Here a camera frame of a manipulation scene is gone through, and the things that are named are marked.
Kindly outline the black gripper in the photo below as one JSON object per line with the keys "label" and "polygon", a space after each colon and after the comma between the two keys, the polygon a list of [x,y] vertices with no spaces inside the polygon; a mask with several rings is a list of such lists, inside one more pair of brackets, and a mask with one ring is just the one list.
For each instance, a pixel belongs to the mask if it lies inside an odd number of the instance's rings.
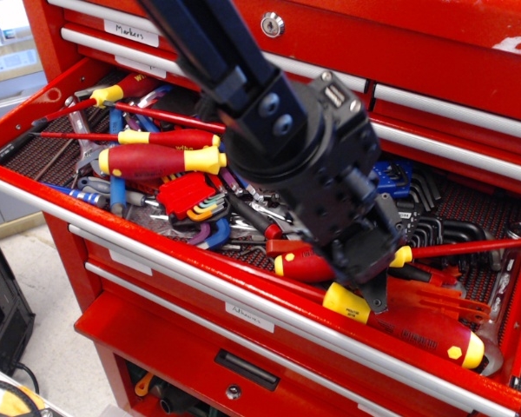
{"label": "black gripper", "polygon": [[387,271],[402,238],[400,217],[378,191],[381,149],[361,100],[325,71],[302,92],[321,117],[313,155],[282,196],[343,282],[354,282],[375,314],[387,310]]}

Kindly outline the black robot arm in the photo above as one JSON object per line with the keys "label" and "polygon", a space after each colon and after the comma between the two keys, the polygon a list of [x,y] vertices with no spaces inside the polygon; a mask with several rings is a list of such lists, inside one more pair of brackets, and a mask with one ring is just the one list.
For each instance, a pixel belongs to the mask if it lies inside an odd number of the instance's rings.
{"label": "black robot arm", "polygon": [[338,282],[384,312],[400,219],[377,190],[379,138],[360,99],[330,71],[308,84],[289,81],[229,1],[142,7],[175,48],[179,67],[216,105],[232,169],[278,192]]}

